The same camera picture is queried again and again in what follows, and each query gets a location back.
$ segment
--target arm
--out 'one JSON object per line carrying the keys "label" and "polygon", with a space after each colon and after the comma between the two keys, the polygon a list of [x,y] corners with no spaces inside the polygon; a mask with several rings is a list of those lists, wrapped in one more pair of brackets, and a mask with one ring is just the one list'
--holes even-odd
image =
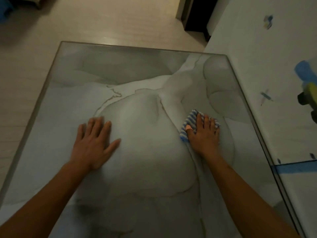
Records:
{"label": "arm", "polygon": [[101,117],[90,119],[84,128],[83,124],[78,127],[70,161],[0,227],[0,237],[48,237],[84,177],[100,168],[120,144],[120,140],[107,144],[111,123],[103,126]]}
{"label": "arm", "polygon": [[208,163],[220,189],[232,220],[243,237],[290,237],[299,238],[282,218],[271,208],[223,159],[218,152],[219,129],[215,121],[204,123],[197,116],[197,133],[188,129],[192,148]]}

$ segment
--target beige tile floor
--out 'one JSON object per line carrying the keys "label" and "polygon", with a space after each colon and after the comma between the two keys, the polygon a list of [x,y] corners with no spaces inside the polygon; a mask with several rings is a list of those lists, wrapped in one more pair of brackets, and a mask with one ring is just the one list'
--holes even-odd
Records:
{"label": "beige tile floor", "polygon": [[174,17],[179,0],[43,0],[0,24],[0,187],[62,40],[202,52]]}

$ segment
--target striped cloth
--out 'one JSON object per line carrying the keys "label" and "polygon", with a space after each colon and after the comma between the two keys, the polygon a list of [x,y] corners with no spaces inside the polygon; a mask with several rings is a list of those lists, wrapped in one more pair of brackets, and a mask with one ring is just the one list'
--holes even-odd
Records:
{"label": "striped cloth", "polygon": [[[200,113],[201,114],[201,119],[202,121],[204,121],[204,118],[205,118],[205,115],[201,112],[198,112],[196,109],[193,109],[188,117],[186,118],[184,124],[182,125],[182,129],[180,131],[180,134],[179,134],[179,137],[180,139],[185,142],[185,143],[189,143],[189,140],[188,140],[188,136],[187,136],[187,133],[186,133],[186,125],[190,125],[194,131],[194,134],[197,132],[197,126],[196,126],[196,120],[197,120],[197,114]],[[216,124],[216,128],[220,127],[220,124],[218,123],[218,121],[215,119],[215,124]]]}

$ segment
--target forearm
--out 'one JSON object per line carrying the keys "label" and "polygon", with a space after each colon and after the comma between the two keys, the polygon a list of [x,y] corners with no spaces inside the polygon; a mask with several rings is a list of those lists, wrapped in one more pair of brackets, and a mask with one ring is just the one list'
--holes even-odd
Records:
{"label": "forearm", "polygon": [[243,237],[299,237],[220,155],[205,159]]}
{"label": "forearm", "polygon": [[87,172],[65,164],[56,176],[0,227],[1,237],[48,237]]}

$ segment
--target hand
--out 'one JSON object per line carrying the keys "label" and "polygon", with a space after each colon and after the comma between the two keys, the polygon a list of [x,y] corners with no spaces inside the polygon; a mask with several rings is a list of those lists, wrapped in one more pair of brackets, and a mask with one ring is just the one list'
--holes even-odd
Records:
{"label": "hand", "polygon": [[205,115],[204,123],[201,115],[197,115],[197,132],[194,134],[192,129],[186,130],[189,142],[198,154],[204,158],[216,156],[219,154],[219,132],[220,129],[215,126],[215,120],[209,121],[208,115]]}
{"label": "hand", "polygon": [[99,169],[112,156],[121,142],[121,139],[117,139],[109,144],[111,122],[108,121],[105,125],[102,123],[102,117],[91,118],[86,130],[84,130],[85,124],[78,127],[70,162],[86,172]]}

